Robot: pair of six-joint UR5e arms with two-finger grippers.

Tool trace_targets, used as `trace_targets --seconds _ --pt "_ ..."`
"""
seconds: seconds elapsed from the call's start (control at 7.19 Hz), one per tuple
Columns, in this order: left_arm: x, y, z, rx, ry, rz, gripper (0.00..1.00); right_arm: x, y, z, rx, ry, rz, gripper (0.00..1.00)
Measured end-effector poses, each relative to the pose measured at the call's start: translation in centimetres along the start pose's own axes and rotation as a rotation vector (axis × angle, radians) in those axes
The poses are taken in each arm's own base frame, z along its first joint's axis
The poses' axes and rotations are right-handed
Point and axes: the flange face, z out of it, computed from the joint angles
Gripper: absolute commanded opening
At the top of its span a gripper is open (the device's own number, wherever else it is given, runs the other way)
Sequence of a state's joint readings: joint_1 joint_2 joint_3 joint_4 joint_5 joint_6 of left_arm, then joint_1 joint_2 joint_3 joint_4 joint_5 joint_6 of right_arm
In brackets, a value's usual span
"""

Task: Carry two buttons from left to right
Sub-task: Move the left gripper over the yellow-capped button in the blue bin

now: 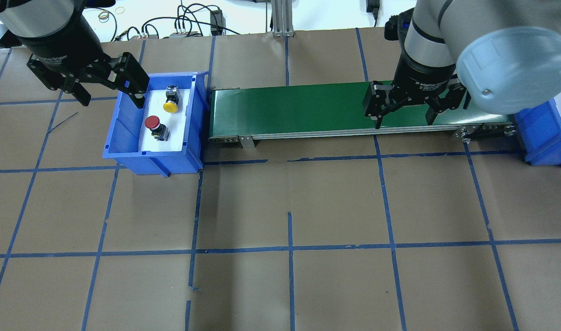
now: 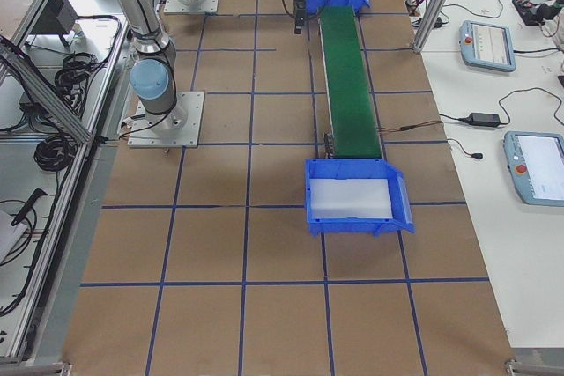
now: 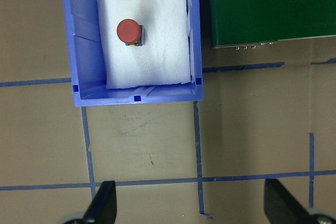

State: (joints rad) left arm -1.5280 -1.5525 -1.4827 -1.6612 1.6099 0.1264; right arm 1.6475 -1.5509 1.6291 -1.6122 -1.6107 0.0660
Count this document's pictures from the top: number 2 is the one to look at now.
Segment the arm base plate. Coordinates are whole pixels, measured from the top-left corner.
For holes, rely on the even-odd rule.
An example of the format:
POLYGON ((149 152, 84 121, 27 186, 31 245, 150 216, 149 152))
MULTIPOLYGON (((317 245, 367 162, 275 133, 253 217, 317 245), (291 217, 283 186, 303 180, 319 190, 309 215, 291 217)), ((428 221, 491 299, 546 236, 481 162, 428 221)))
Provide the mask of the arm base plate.
POLYGON ((205 93, 178 92, 175 108, 166 118, 148 114, 142 102, 137 103, 135 120, 128 135, 131 148, 197 148, 204 109, 205 93))
POLYGON ((219 8, 219 0, 166 0, 166 15, 213 15, 219 8))

